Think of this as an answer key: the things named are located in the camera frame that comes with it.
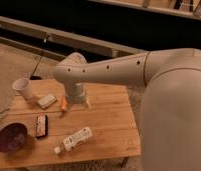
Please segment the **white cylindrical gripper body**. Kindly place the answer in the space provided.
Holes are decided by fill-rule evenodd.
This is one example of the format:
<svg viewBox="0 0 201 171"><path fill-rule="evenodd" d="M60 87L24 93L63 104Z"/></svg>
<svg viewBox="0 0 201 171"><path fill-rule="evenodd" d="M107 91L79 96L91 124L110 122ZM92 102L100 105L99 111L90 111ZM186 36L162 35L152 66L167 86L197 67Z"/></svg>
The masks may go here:
<svg viewBox="0 0 201 171"><path fill-rule="evenodd" d="M83 103L86 99L86 91L82 83L71 83L66 84L65 88L65 98L68 103Z"/></svg>

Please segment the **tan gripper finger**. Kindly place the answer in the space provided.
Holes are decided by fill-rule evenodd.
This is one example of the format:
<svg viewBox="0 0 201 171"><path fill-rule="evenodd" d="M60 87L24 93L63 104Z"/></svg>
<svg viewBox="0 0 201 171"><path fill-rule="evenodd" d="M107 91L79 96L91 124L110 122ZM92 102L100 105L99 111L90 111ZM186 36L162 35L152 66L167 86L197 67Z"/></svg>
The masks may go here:
<svg viewBox="0 0 201 171"><path fill-rule="evenodd" d="M89 99L86 99L85 106L86 106L86 108L90 108L91 107Z"/></svg>
<svg viewBox="0 0 201 171"><path fill-rule="evenodd" d="M65 104L65 111L69 111L71 109L71 105L69 103Z"/></svg>

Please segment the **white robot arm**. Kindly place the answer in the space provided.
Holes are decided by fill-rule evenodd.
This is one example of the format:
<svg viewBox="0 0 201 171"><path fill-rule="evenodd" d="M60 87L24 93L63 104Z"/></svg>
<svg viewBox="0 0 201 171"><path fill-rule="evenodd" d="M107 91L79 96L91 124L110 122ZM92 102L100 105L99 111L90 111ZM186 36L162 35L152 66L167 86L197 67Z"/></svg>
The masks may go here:
<svg viewBox="0 0 201 171"><path fill-rule="evenodd" d="M84 83L145 90L139 113L144 171L201 171L201 51L151 51L88 63L72 53L54 68L69 102L85 98Z"/></svg>

